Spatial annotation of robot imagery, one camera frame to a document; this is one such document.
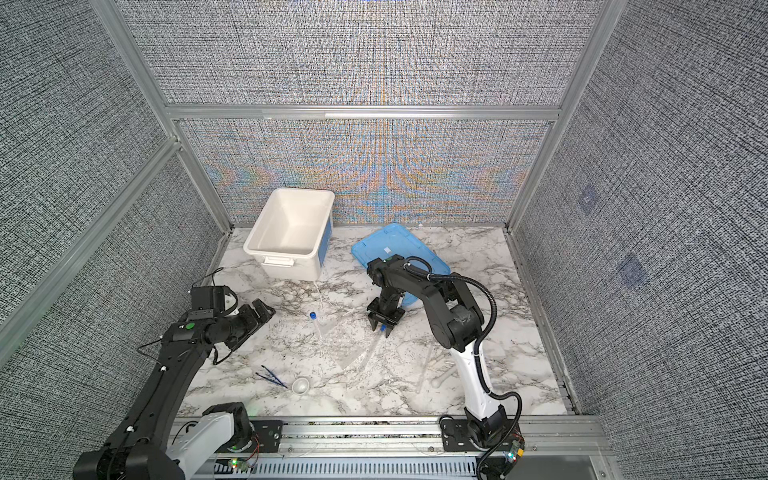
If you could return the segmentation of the blue-capped test tube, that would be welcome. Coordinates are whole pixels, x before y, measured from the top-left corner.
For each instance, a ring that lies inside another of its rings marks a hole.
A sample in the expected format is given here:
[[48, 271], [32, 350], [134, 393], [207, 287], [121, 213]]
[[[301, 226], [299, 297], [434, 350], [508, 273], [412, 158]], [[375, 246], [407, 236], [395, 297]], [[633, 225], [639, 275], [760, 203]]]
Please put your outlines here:
[[378, 348], [378, 345], [380, 341], [384, 338], [384, 334], [382, 332], [376, 332], [374, 335], [374, 339], [369, 345], [368, 350], [365, 353], [365, 356], [360, 364], [360, 371], [364, 371], [367, 365], [369, 364], [372, 357], [375, 355], [375, 352]]
[[309, 314], [311, 324], [314, 331], [320, 340], [324, 340], [328, 335], [328, 325], [323, 318], [315, 311], [311, 311]]

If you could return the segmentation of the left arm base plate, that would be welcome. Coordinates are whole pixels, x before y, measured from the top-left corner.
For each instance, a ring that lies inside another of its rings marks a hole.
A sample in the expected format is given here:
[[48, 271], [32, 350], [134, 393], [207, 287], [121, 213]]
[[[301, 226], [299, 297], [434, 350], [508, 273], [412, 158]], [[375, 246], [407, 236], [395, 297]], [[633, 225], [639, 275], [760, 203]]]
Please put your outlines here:
[[234, 443], [229, 442], [219, 447], [218, 454], [245, 455], [259, 453], [277, 453], [280, 447], [284, 422], [281, 420], [256, 419], [250, 421], [251, 427], [245, 436], [237, 433]]

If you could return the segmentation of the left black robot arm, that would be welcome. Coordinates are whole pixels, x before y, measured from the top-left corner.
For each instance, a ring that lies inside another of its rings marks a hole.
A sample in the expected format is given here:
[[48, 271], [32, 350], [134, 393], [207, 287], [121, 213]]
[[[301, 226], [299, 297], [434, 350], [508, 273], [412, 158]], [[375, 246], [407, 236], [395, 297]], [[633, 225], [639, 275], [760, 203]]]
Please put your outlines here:
[[239, 349], [276, 311], [261, 300], [227, 305], [227, 286], [194, 287], [191, 307], [159, 339], [159, 353], [133, 406], [103, 446], [81, 454], [76, 479], [190, 479], [221, 449], [242, 451], [255, 440], [241, 402], [214, 405], [187, 435], [169, 441], [186, 392], [222, 344]]

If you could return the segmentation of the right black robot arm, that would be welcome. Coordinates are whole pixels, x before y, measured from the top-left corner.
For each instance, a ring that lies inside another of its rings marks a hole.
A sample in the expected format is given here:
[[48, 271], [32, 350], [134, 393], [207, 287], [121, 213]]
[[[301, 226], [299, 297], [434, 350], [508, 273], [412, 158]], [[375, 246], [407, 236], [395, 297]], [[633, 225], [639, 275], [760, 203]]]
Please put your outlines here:
[[486, 451], [510, 438], [522, 414], [522, 397], [492, 388], [483, 341], [496, 324], [498, 306], [488, 288], [458, 273], [437, 274], [425, 260], [400, 255], [370, 261], [367, 275], [380, 288], [367, 307], [371, 328], [389, 335], [405, 314], [402, 297], [419, 299], [435, 340], [457, 366], [468, 437]]

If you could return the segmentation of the blue plastic lid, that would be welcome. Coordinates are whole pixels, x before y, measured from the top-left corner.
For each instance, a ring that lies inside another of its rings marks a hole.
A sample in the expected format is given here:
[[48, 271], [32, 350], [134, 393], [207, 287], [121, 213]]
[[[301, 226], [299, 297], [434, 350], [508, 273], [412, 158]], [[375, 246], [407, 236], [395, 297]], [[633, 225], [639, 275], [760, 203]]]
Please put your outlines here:
[[451, 268], [437, 254], [398, 223], [391, 223], [358, 241], [351, 247], [351, 253], [364, 268], [377, 258], [386, 260], [393, 255], [400, 255], [426, 260], [436, 274], [451, 273]]

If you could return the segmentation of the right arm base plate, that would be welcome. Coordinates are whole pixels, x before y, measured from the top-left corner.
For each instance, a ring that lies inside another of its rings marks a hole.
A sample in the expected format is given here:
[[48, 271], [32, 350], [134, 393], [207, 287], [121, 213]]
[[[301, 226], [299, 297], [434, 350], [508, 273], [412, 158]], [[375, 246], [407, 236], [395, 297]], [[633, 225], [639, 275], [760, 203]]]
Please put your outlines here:
[[513, 418], [509, 417], [502, 427], [486, 435], [479, 426], [464, 417], [443, 415], [438, 419], [443, 449], [446, 452], [481, 452], [491, 447], [498, 451], [511, 451], [518, 454], [525, 450], [525, 439], [519, 425], [515, 425], [507, 434]]

